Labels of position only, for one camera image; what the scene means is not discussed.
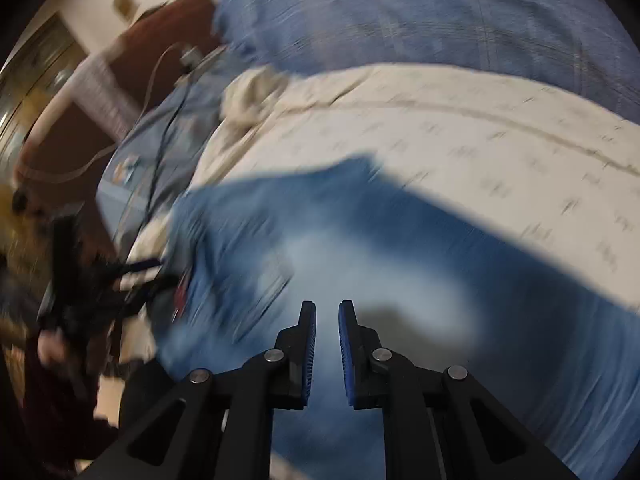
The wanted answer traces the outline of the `person's left hand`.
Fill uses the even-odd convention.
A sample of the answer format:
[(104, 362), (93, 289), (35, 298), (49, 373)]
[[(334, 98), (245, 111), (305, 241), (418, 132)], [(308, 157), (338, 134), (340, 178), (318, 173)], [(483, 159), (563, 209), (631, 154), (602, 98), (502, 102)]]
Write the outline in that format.
[(37, 341), (38, 358), (42, 366), (54, 367), (72, 362), (70, 347), (62, 330), (43, 330)]

